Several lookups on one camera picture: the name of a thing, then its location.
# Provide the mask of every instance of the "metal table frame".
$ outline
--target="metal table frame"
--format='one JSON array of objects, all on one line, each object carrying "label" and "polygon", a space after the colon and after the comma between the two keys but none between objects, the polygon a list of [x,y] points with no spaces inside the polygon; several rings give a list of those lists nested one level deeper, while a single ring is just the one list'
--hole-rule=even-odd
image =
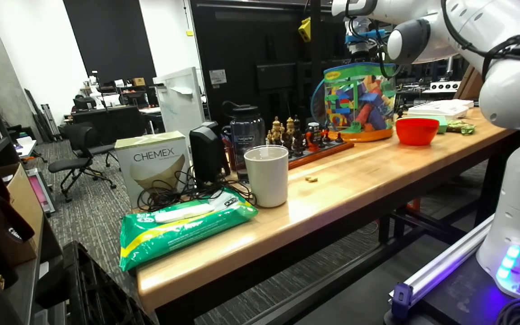
[{"label": "metal table frame", "polygon": [[[291,297],[277,302],[266,311],[259,313],[248,322],[291,322],[300,319],[329,297],[337,295],[340,290],[371,272],[374,266],[393,257],[396,252],[405,248],[414,239],[421,237],[427,232],[441,236],[443,227],[438,223],[452,223],[463,214],[477,207],[477,221],[490,216],[497,207],[501,178],[504,163],[510,153],[520,145],[520,133],[513,133],[495,144],[490,144],[479,149],[474,154],[468,154],[411,185],[398,189],[393,194],[387,194],[383,200],[373,201],[371,205],[358,209],[338,221],[326,225],[324,228],[311,232],[246,266],[241,266],[190,293],[174,299],[156,310],[158,317],[165,322],[194,322],[198,315],[219,306],[221,302],[239,295],[253,284],[263,283],[264,279],[279,274],[281,270],[299,263],[300,259],[315,254],[317,250],[338,241],[340,237],[351,234],[353,230],[364,227],[369,221],[380,221],[380,245],[369,254],[347,259],[346,265],[337,268],[328,277],[315,281],[309,286],[304,286],[300,292]],[[470,201],[459,210],[448,214],[441,221],[420,216],[414,230],[403,232],[405,219],[396,218],[393,227],[394,210],[400,209],[405,201],[429,192],[432,187],[445,183],[452,176],[467,171],[468,167],[483,162],[488,162],[488,171],[483,183],[483,192],[479,201]]]}]

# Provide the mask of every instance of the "colorful toy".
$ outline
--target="colorful toy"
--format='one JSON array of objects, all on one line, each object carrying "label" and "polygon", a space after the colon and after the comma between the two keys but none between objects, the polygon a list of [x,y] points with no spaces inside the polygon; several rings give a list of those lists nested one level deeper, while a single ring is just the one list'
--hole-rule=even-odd
[{"label": "colorful toy", "polygon": [[353,140],[393,135],[396,89],[376,62],[326,70],[326,109],[331,129]]}]

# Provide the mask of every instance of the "wooden table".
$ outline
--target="wooden table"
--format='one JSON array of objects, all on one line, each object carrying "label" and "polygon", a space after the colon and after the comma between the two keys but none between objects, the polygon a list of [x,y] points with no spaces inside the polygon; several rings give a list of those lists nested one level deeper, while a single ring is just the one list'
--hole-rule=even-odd
[{"label": "wooden table", "polygon": [[468,118],[477,127],[476,135],[438,135],[427,147],[402,145],[398,136],[358,142],[353,149],[291,169],[286,205],[261,209],[250,223],[142,266],[138,293],[143,306],[156,310],[513,133],[488,122],[477,107]]}]

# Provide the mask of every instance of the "plastic bag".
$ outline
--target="plastic bag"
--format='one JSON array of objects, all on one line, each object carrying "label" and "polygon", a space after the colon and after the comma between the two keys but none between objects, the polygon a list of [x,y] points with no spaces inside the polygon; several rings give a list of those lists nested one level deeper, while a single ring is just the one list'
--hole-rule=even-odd
[{"label": "plastic bag", "polygon": [[129,212],[120,219],[120,266],[131,270],[244,223],[257,212],[253,203],[230,187],[160,210]]}]

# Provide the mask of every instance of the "jar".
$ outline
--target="jar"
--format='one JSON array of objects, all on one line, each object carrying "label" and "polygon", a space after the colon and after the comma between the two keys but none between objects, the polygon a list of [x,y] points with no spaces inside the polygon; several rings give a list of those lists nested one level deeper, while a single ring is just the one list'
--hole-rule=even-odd
[{"label": "jar", "polygon": [[232,169],[246,174],[246,149],[264,144],[266,124],[259,106],[235,104],[230,120]]}]

